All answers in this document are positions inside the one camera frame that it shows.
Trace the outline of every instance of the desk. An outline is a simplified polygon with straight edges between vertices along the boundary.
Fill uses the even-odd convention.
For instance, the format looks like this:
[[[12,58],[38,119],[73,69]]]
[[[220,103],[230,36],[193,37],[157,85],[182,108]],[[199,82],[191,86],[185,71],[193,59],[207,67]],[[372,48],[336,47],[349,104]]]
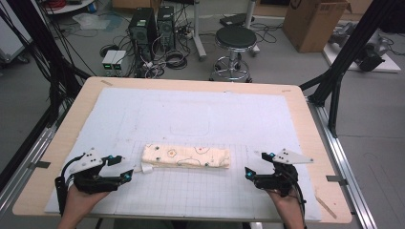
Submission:
[[[309,112],[307,102],[297,86],[107,77],[92,77],[87,80],[41,159],[51,162],[51,166],[48,169],[35,169],[13,207],[16,215],[48,216],[44,213],[44,209],[53,190],[53,180],[58,176],[66,156],[72,150],[99,93],[107,87],[194,92],[228,91],[284,96],[302,152],[315,160],[314,164],[308,166],[308,170],[321,209],[322,222],[346,223],[352,220],[351,212],[338,183],[327,182],[326,176],[333,176],[334,171]]]

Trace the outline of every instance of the metal stool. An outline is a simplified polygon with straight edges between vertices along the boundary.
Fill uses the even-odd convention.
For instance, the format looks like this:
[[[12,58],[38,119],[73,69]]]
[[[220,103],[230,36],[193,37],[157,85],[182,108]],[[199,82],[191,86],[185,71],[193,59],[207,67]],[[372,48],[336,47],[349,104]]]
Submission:
[[[255,33],[244,27],[227,26],[217,31],[215,42],[222,49],[230,51],[230,55],[223,56],[215,62],[209,80],[214,81],[213,75],[232,81],[246,77],[245,82],[251,83],[249,67],[242,60],[241,52],[249,51],[256,45]]]

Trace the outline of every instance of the human hand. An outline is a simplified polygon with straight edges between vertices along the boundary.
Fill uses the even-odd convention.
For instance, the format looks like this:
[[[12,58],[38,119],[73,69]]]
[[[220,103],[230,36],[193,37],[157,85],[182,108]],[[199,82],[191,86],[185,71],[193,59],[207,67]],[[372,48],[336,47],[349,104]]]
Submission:
[[[92,211],[95,205],[110,193],[86,194],[77,190],[75,185],[69,189],[65,211],[58,229],[76,228],[77,224]]]
[[[277,212],[288,229],[303,229],[304,221],[301,206],[295,189],[289,191],[288,196],[282,198],[279,190],[266,190],[274,202]]]

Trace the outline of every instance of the gray floor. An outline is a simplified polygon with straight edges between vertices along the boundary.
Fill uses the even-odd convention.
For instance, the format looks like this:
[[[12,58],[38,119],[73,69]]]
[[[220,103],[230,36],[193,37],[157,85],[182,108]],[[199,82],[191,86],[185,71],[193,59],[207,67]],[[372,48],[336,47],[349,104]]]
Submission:
[[[112,20],[113,26],[106,31],[78,31],[73,14],[58,18],[62,27],[74,30],[68,35],[80,56],[96,73],[104,75],[101,66],[102,46],[112,44],[113,39],[125,35],[128,22],[113,15],[103,15]],[[201,33],[215,31],[221,27],[218,16],[201,20]],[[282,19],[257,18],[256,22],[276,26]],[[323,73],[328,63],[322,53],[298,53],[281,30],[271,32],[277,42],[259,43],[261,52],[252,57],[243,55],[248,63],[253,83],[300,85]],[[398,52],[405,52],[405,37],[389,35]],[[202,36],[207,59],[199,61],[192,41],[188,66],[184,70],[166,70],[163,79],[207,80],[215,60],[226,54],[216,48],[211,35]],[[388,55],[402,69],[405,57]],[[75,64],[89,72],[87,67],[74,55]],[[33,61],[30,64],[12,63],[0,70],[0,170],[2,171],[19,148],[32,127],[49,105],[49,84],[40,74]],[[344,77],[337,133],[343,149],[356,175],[358,184],[372,211],[379,228],[401,228],[405,223],[405,73],[360,73],[348,71]],[[313,89],[305,91],[306,95]],[[12,214],[11,209],[0,219],[2,228],[52,228],[58,218],[24,218]],[[102,228],[112,228],[107,219]],[[78,228],[96,226],[95,219],[86,219]],[[360,228],[356,217],[350,224],[318,225],[309,228]],[[265,228],[282,228],[280,224],[265,224]]]

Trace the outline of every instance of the white paper sheet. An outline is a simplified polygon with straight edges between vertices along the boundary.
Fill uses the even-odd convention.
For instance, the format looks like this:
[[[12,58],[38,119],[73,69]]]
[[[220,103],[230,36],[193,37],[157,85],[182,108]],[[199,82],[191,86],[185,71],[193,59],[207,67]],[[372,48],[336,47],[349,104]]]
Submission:
[[[272,174],[261,152],[287,148],[298,154],[288,105],[283,96],[136,89],[104,89],[66,161],[95,147],[101,156],[125,161],[104,167],[102,176],[118,176],[140,166],[145,144],[226,147],[229,169],[155,168],[101,201],[93,213],[169,218],[278,220],[265,191],[245,179],[245,166]],[[321,214],[305,165],[296,165],[306,204],[306,219]],[[55,192],[45,210],[58,212]]]

